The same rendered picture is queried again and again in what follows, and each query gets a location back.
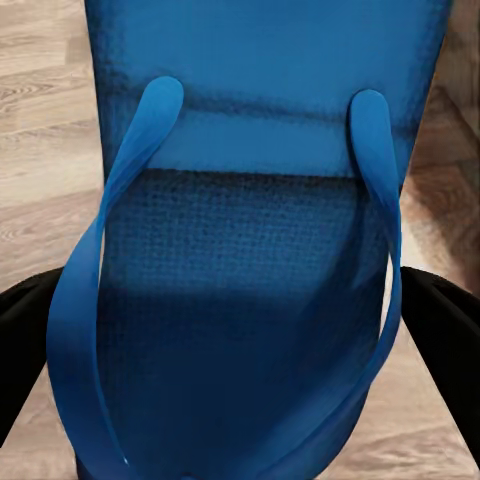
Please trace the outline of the sandal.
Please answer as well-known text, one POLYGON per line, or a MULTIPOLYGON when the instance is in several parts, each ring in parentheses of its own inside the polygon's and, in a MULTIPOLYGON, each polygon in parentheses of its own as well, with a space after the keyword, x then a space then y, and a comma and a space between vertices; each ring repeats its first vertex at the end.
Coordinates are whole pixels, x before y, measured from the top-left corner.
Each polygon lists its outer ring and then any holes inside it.
POLYGON ((400 196, 453 4, 84 0, 104 193, 46 334, 78 480, 336 458, 399 329, 400 196))

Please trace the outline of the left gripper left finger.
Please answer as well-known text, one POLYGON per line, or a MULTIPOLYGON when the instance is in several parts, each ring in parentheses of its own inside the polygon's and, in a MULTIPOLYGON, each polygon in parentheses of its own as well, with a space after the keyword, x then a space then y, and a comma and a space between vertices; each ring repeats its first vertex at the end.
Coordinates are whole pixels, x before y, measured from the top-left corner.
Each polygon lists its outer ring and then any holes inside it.
POLYGON ((50 304, 64 267, 0 293, 0 449, 46 365, 50 304))

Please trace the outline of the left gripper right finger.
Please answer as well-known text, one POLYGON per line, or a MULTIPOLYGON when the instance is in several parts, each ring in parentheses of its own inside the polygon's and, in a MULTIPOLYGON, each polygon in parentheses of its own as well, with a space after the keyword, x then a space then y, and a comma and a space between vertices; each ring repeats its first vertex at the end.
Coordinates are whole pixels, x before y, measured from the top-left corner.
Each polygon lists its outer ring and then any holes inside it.
POLYGON ((480 299, 440 275, 400 272, 401 317, 480 469, 480 299))

